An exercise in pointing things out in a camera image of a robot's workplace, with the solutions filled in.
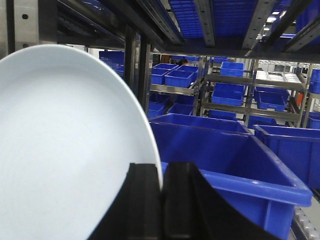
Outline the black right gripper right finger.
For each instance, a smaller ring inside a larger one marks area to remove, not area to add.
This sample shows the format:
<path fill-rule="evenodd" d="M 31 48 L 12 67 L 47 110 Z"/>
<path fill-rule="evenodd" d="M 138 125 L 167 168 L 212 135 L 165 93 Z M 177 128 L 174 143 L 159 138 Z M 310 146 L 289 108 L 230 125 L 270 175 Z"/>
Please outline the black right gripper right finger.
<path fill-rule="evenodd" d="M 275 240 L 229 204 L 190 162 L 171 162 L 163 176 L 165 240 Z"/>

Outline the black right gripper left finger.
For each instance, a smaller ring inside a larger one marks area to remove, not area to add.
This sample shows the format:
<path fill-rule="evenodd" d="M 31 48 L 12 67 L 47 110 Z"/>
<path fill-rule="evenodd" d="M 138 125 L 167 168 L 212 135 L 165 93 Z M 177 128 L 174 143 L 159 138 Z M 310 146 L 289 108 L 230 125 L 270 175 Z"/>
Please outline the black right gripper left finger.
<path fill-rule="evenodd" d="M 121 189 L 89 239 L 161 238 L 162 207 L 157 168 L 150 163 L 131 163 Z"/>

